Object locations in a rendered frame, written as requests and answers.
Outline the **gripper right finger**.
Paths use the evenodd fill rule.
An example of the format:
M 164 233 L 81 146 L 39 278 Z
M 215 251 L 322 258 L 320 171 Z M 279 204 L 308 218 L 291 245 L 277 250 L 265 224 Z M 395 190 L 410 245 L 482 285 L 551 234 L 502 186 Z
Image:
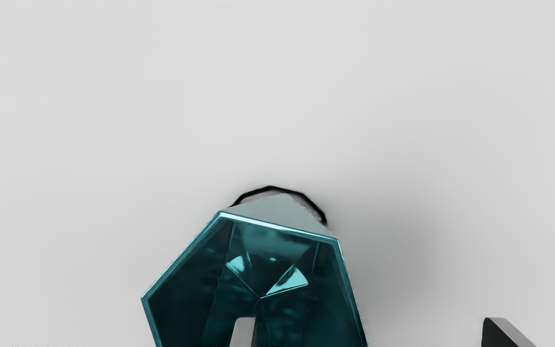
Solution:
M 485 318 L 481 347 L 537 347 L 505 318 Z

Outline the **teal faceted mug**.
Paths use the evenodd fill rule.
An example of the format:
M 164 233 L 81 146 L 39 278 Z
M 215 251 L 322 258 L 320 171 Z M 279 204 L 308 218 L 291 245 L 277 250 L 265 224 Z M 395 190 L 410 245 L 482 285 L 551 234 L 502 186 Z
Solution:
M 141 298 L 157 347 L 369 347 L 339 240 L 280 194 L 218 211 Z

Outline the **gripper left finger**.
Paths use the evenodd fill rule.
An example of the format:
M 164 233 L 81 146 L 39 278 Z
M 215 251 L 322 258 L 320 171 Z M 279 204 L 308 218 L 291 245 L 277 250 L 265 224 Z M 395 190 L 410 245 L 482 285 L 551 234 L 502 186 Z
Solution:
M 239 318 L 233 329 L 229 347 L 256 347 L 256 318 Z

